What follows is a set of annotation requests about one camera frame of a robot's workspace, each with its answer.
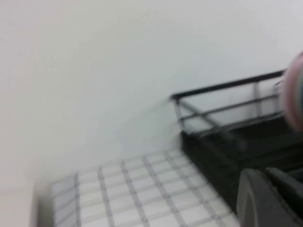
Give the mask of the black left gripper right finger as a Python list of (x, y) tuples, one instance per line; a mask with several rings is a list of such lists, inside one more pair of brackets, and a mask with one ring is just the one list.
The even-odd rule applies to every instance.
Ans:
[(265, 170), (267, 178), (282, 198), (282, 204), (294, 223), (303, 226), (303, 184), (287, 173), (268, 167)]

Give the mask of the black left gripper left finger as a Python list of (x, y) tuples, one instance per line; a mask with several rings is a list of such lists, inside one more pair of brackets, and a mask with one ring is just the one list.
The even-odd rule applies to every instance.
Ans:
[(290, 214), (284, 200), (259, 171), (241, 172), (237, 216), (241, 227), (288, 227)]

